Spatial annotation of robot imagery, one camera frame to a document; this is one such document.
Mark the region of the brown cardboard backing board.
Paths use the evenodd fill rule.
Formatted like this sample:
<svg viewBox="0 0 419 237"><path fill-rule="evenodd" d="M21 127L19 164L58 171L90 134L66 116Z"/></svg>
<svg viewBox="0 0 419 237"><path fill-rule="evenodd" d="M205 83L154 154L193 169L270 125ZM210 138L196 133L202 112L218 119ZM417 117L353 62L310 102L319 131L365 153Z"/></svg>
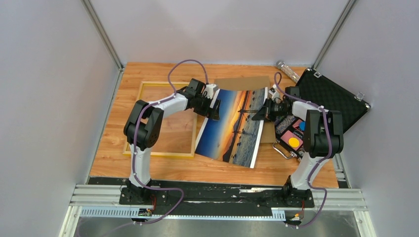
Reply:
<svg viewBox="0 0 419 237"><path fill-rule="evenodd" d="M243 77L243 78L221 78L215 79L214 83L220 89L225 90L256 90L264 87L270 88L272 82L269 76ZM275 143L274 122L265 121L261 133L260 143Z"/></svg>

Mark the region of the sunset landscape photo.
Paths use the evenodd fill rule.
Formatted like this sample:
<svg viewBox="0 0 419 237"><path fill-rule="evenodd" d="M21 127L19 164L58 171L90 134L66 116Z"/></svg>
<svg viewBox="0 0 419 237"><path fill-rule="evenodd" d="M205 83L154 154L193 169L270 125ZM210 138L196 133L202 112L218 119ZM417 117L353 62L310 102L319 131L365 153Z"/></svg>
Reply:
<svg viewBox="0 0 419 237"><path fill-rule="evenodd" d="M268 98L266 87L255 90L224 90L219 119L206 118L197 137L195 153L218 161L254 168L261 142L263 120L253 120Z"/></svg>

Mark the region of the yellow wooden picture frame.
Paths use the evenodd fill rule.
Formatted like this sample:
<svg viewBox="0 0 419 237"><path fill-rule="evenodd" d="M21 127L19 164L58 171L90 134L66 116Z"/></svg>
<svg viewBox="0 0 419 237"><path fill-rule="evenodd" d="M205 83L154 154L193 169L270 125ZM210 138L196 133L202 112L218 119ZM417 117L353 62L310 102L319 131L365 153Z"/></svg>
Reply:
<svg viewBox="0 0 419 237"><path fill-rule="evenodd" d="M173 93L168 82L145 81L136 100L155 101ZM152 147L152 156L193 158L196 144L197 115L192 110L177 112L162 121L160 135Z"/></svg>

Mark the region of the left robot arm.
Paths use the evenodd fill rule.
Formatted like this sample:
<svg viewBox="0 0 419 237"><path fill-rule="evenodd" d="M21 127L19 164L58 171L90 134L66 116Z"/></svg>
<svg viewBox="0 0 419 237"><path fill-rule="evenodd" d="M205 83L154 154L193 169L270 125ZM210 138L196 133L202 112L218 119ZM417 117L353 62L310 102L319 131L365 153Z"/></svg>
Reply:
<svg viewBox="0 0 419 237"><path fill-rule="evenodd" d="M152 187L150 164L152 147L156 144L163 119L188 109L203 117L218 120L220 100L216 98L219 88L191 79L189 84L171 95L157 101L138 100L124 126L124 135L131 149L131 172L122 190L128 201L145 204L151 199Z"/></svg>

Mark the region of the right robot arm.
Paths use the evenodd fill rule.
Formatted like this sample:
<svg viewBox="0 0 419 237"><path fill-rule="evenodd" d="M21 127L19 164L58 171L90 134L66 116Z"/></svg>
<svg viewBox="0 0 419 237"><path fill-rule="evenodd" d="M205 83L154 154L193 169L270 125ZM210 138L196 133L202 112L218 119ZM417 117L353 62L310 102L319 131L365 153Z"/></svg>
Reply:
<svg viewBox="0 0 419 237"><path fill-rule="evenodd" d="M331 111L313 102L299 98L299 88L287 87L282 92L270 88L270 98L255 113L252 120L273 121L278 116L292 115L305 123L301 146L304 155L296 171L290 175L279 192L285 206L301 207L312 198L311 180L321 167L343 149L342 113Z"/></svg>

